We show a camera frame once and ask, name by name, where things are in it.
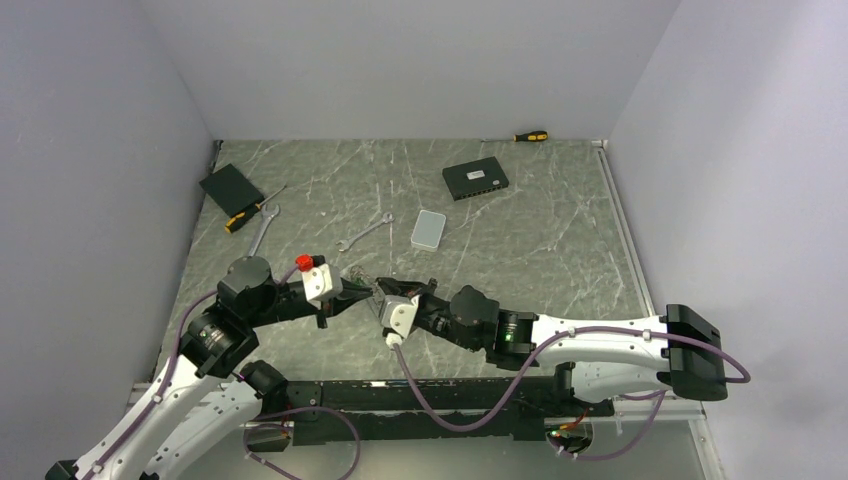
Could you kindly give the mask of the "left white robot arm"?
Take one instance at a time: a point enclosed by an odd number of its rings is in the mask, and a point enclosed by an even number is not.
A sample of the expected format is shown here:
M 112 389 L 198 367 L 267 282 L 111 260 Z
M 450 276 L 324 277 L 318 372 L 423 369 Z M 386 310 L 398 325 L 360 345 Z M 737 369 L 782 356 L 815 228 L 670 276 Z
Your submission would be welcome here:
M 372 297 L 320 256 L 298 257 L 282 279 L 267 260 L 234 261 L 199 316 L 184 316 L 179 340 L 140 400 L 91 450 L 60 460 L 48 479 L 171 479 L 241 424 L 272 420 L 304 395 L 268 363 L 249 362 L 257 328 L 336 316 Z

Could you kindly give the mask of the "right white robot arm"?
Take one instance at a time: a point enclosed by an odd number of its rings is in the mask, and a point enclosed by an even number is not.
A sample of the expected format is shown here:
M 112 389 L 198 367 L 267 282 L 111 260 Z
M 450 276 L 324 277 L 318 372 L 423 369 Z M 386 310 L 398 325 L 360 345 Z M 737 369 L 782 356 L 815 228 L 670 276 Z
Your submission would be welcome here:
M 470 285 L 449 300 L 436 296 L 436 281 L 380 277 L 376 285 L 384 295 L 380 315 L 389 348 L 423 330 L 484 352 L 487 363 L 502 370 L 564 368 L 566 378 L 550 391 L 564 415 L 650 391 L 696 401 L 728 397 L 720 331 L 686 305 L 630 320 L 575 320 L 504 309 Z

